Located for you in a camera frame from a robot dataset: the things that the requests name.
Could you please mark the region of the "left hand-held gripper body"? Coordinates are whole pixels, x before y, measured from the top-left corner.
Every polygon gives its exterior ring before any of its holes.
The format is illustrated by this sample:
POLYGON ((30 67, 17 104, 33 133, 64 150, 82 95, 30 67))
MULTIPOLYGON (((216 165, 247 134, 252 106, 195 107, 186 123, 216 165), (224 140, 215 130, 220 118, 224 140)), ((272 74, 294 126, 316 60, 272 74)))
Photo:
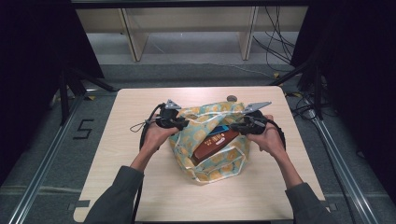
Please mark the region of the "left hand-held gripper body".
POLYGON ((155 119, 156 124, 165 129, 179 126, 180 121, 184 119, 177 116, 179 109, 180 106, 170 99, 160 104, 160 114, 155 119))

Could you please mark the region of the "red-brown bottle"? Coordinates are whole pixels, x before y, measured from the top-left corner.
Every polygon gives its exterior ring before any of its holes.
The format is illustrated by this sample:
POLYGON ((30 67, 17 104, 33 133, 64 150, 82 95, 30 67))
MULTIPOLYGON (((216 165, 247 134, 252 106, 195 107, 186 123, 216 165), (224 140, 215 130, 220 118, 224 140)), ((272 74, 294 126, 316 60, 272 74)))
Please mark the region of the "red-brown bottle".
POLYGON ((191 161, 194 165, 208 159, 210 156, 219 152, 222 148, 228 145, 231 141, 239 135, 239 132, 229 130, 225 133, 218 133, 211 136, 207 136, 204 141, 196 148, 192 155, 191 161))

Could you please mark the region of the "black metal stand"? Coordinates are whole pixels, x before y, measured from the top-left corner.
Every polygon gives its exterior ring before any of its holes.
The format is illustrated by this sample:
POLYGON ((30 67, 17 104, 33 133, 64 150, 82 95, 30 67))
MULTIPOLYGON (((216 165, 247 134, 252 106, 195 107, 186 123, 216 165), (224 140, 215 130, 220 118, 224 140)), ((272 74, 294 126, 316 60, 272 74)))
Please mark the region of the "black metal stand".
POLYGON ((321 71, 319 63, 316 60, 307 60, 286 75, 271 82, 270 86, 279 86, 298 74, 302 75, 297 84, 298 89, 300 91, 307 91, 309 87, 313 87, 314 103, 310 106, 314 110, 316 117, 323 120, 321 113, 321 71))
POLYGON ((59 92, 61 97, 62 125, 64 125, 67 119, 70 117, 67 90, 70 89, 71 92, 73 92, 76 96, 83 96, 87 92, 87 89, 82 84, 82 79, 88 80, 92 84, 106 91, 118 91, 118 89, 106 84, 104 81, 99 80, 96 77, 92 77, 77 68, 66 67, 59 75, 59 92))

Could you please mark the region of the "blue packet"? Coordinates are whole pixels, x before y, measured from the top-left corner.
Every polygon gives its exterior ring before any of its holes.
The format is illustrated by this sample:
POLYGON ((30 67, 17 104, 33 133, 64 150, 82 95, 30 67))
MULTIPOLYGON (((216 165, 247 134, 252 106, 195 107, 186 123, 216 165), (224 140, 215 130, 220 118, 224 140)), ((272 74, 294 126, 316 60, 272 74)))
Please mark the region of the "blue packet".
POLYGON ((228 125, 219 125, 215 129, 213 129, 208 135, 211 136, 218 133, 225 133, 228 132, 229 130, 230 128, 228 125))

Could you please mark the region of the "teal orange-print fabric bag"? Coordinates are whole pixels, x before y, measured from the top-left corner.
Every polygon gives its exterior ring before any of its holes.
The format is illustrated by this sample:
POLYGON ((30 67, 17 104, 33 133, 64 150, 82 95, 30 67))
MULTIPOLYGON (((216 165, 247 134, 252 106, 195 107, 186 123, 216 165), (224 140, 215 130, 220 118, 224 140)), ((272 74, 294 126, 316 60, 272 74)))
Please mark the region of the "teal orange-print fabric bag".
POLYGON ((243 103, 220 102, 179 110, 178 115, 189 124, 171 136, 169 142, 177 163, 191 179, 208 184, 241 172, 248 159, 250 141, 240 133, 207 159, 197 162, 192 155, 216 127, 240 120, 244 109, 243 103))

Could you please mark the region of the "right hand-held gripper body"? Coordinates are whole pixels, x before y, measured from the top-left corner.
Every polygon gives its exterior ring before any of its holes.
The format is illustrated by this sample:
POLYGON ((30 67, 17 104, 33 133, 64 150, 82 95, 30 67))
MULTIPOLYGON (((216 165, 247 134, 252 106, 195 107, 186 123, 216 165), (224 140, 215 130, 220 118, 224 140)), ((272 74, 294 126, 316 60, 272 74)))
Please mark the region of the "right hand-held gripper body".
POLYGON ((249 104, 242 112, 245 125, 242 127, 241 134, 248 133, 261 134, 266 128, 268 119, 262 114, 261 108, 270 105, 271 102, 249 104))

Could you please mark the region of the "person's left hand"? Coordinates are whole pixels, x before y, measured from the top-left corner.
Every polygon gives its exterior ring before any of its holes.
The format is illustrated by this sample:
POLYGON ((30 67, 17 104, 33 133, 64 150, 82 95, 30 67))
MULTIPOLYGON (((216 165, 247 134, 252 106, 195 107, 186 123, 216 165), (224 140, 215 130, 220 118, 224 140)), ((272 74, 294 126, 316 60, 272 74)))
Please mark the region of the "person's left hand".
POLYGON ((148 126, 144 144, 141 151, 144 153, 153 154, 159 147, 173 134, 178 132, 178 128, 162 128, 155 122, 148 126))

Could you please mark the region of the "aluminium floor rail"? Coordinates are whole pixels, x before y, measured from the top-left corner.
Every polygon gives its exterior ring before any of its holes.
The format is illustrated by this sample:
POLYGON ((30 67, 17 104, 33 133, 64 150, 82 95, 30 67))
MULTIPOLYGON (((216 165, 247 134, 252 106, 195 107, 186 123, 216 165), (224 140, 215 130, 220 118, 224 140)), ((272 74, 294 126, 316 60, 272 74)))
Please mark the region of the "aluminium floor rail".
POLYGON ((359 187, 356 179, 350 172, 324 121, 314 118, 313 122, 318 127, 318 131, 324 139, 330 156, 330 161, 333 163, 334 169, 338 172, 346 191, 349 193, 349 197, 355 204, 363 224, 379 224, 371 205, 359 187))
POLYGON ((49 169, 54 161, 54 158, 56 157, 61 147, 61 144, 65 139, 65 135, 70 128, 70 123, 73 121, 78 108, 83 102, 83 99, 84 99, 83 96, 77 96, 74 102, 71 104, 71 108, 69 110, 69 116, 64 120, 64 122, 61 124, 60 128, 58 129, 54 139, 52 140, 49 146, 49 149, 47 150, 43 160, 40 162, 29 185, 23 192, 21 199, 18 202, 17 206, 15 207, 12 216, 10 217, 7 224, 23 224, 35 201, 35 198, 40 190, 40 187, 42 186, 42 183, 49 172, 49 169))

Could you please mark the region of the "person's right hand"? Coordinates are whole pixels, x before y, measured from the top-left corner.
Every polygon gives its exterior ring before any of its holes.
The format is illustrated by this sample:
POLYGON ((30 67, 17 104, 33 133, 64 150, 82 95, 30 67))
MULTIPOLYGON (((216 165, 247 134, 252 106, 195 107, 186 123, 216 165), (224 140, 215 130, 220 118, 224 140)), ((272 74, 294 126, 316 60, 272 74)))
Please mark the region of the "person's right hand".
POLYGON ((269 153, 275 159, 286 154, 285 147, 277 128, 272 123, 267 123, 264 132, 261 134, 249 133, 247 135, 247 139, 256 143, 259 146, 260 151, 269 153))

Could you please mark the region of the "dark curtain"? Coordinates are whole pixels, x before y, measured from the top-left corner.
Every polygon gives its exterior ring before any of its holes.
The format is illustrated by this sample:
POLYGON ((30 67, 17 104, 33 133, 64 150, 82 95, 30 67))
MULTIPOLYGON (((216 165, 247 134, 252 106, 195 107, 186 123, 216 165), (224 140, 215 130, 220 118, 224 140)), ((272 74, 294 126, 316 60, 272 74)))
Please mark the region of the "dark curtain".
POLYGON ((312 0, 291 64, 302 64, 321 35, 321 74, 332 103, 396 204, 396 0, 312 0))
POLYGON ((66 67, 104 76, 71 0, 0 0, 0 185, 33 138, 66 67))

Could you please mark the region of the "beige wooden furniture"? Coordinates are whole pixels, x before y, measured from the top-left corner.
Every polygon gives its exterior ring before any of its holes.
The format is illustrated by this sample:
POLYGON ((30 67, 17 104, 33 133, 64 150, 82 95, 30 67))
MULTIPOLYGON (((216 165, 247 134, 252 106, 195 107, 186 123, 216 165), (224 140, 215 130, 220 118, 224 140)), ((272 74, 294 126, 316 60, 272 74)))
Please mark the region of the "beige wooden furniture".
POLYGON ((283 32, 298 32, 306 7, 154 7, 79 9, 87 33, 124 33, 132 60, 141 60, 149 35, 172 32, 235 32, 241 57, 249 59, 253 34, 280 23, 283 32))

